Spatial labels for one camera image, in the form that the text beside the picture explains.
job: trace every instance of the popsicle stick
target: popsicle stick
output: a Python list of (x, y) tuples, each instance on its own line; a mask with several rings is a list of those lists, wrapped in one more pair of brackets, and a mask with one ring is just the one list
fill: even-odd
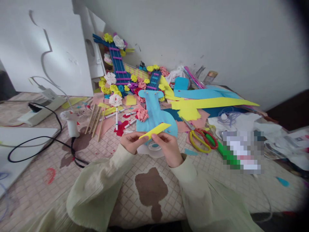
[(100, 106), (100, 110), (99, 110), (99, 112), (100, 112), (100, 113), (98, 114), (98, 118), (96, 119), (96, 120), (97, 120), (97, 122), (96, 122), (96, 126), (94, 127), (94, 130), (93, 130), (93, 133), (92, 133), (91, 138), (93, 138), (93, 137), (94, 137), (94, 134), (96, 133), (96, 129), (97, 129), (97, 126), (98, 126), (98, 123), (99, 123), (99, 119), (100, 119), (101, 111), (102, 111), (102, 107)]
[(89, 122), (88, 122), (88, 126), (86, 128), (85, 134), (87, 134), (87, 131), (89, 129), (89, 126), (90, 126), (90, 123), (91, 123), (91, 120), (92, 120), (92, 116), (93, 116), (93, 112), (94, 112), (95, 108), (96, 108), (96, 104), (94, 104), (94, 106), (93, 106), (93, 109), (92, 109), (92, 112), (91, 112), (91, 115), (90, 115), (90, 119), (89, 119)]
[(98, 113), (99, 113), (99, 109), (100, 109), (100, 108), (101, 108), (101, 107), (98, 107), (97, 112), (96, 112), (96, 114), (95, 114), (95, 116), (94, 116), (93, 122), (92, 122), (91, 127), (90, 127), (89, 134), (91, 134), (91, 132), (92, 132), (92, 130), (93, 130), (93, 128), (94, 128), (94, 125), (95, 125), (95, 123), (96, 123), (96, 118), (98, 117)]
[(105, 109), (106, 109), (106, 106), (104, 107), (104, 110), (103, 110), (102, 122), (101, 122), (100, 130), (99, 130), (99, 135), (98, 135), (98, 142), (100, 141), (100, 138), (101, 138), (101, 130), (102, 130), (102, 127), (103, 127)]

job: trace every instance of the light green sleeve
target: light green sleeve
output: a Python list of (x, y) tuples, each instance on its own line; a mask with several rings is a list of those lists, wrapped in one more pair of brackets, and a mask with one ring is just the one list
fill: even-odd
[(241, 197), (204, 171), (196, 169), (187, 155), (171, 168), (179, 180), (184, 209), (194, 232), (263, 231), (251, 218)]
[(122, 145), (111, 159), (100, 159), (86, 166), (69, 194), (30, 220), (20, 231), (106, 231), (124, 175), (134, 155)]

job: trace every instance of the hand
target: hand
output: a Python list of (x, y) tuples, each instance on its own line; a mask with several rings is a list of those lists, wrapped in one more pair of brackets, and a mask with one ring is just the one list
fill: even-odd
[(148, 136), (144, 136), (141, 139), (138, 139), (146, 132), (132, 132), (126, 135), (123, 135), (120, 140), (120, 144), (131, 154), (137, 153), (137, 148), (148, 141)]
[(183, 163), (175, 136), (161, 132), (158, 135), (152, 134), (151, 137), (162, 148), (168, 166), (176, 168)]

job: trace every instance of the yellow scissors handle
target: yellow scissors handle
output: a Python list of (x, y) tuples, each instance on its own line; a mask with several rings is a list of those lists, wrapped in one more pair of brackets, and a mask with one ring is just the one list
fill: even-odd
[[(207, 147), (208, 150), (202, 150), (201, 148), (199, 148), (199, 147), (193, 142), (192, 134), (193, 134), (193, 136), (194, 136), (198, 141), (200, 141), (202, 144), (204, 144), (204, 145)], [(203, 152), (203, 153), (209, 153), (209, 152), (211, 152), (210, 146), (209, 146), (207, 143), (205, 143), (204, 140), (200, 139), (200, 138), (194, 133), (193, 130), (190, 131), (189, 137), (190, 137), (190, 142), (191, 142), (192, 146), (193, 146), (196, 150), (198, 150), (198, 151), (200, 151), (200, 152)]]

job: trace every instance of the glue gun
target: glue gun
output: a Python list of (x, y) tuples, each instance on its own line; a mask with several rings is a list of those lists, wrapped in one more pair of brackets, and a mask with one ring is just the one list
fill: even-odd
[(60, 117), (67, 121), (70, 137), (78, 138), (80, 134), (77, 130), (77, 114), (72, 111), (63, 111), (60, 113)]

